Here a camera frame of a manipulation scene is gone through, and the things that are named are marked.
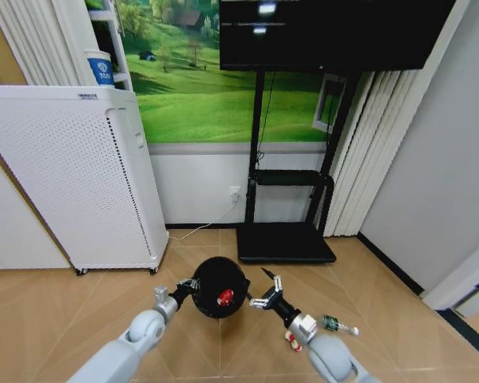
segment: tree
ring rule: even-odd
[[[146,22],[138,4],[135,2],[121,2],[119,10],[124,29],[135,39],[145,36]]]
[[[171,57],[172,47],[166,41],[164,41],[164,43],[160,47],[160,50],[158,51],[158,58],[160,58],[164,72],[168,72],[168,64],[170,63]]]
[[[213,35],[213,30],[211,28],[211,19],[209,16],[206,16],[204,19],[204,25],[200,28],[200,32],[205,38],[210,38]]]
[[[197,62],[199,61],[200,51],[202,50],[202,45],[199,40],[196,38],[188,39],[188,60],[190,61],[189,65],[192,68],[197,67]]]
[[[172,8],[165,8],[161,18],[165,24],[173,25],[176,22],[176,15],[174,14],[174,10]]]
[[[149,6],[151,6],[151,12],[154,18],[161,18],[165,6],[165,0],[149,0]]]

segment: door frame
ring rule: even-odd
[[[423,294],[424,303],[434,310],[453,307],[479,283],[479,247],[443,281]]]

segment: green label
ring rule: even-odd
[[[331,331],[337,331],[338,330],[338,320],[337,318],[331,317],[329,315],[324,315],[323,316],[323,325],[325,329],[331,330]]]

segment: black baseboard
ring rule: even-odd
[[[402,282],[408,286],[410,290],[412,290],[416,295],[422,294],[424,289],[422,288],[421,285],[419,285],[417,282],[415,282],[405,271],[396,265],[392,259],[387,257],[383,251],[378,249],[374,243],[372,243],[364,234],[358,233],[357,238],[360,239],[360,242],[362,242],[366,247],[372,251],[376,257],[382,261],[385,266],[387,266],[390,271],[392,271],[394,274],[398,276],[399,279],[402,280]]]
[[[203,227],[206,229],[236,229],[240,223],[212,223],[209,226]],[[167,223],[165,227],[170,229],[197,229],[205,226],[207,223]]]
[[[451,309],[437,311],[461,336],[479,351],[479,334]]]

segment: caster wheel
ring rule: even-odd
[[[77,276],[85,275],[89,272],[89,269],[77,269]]]

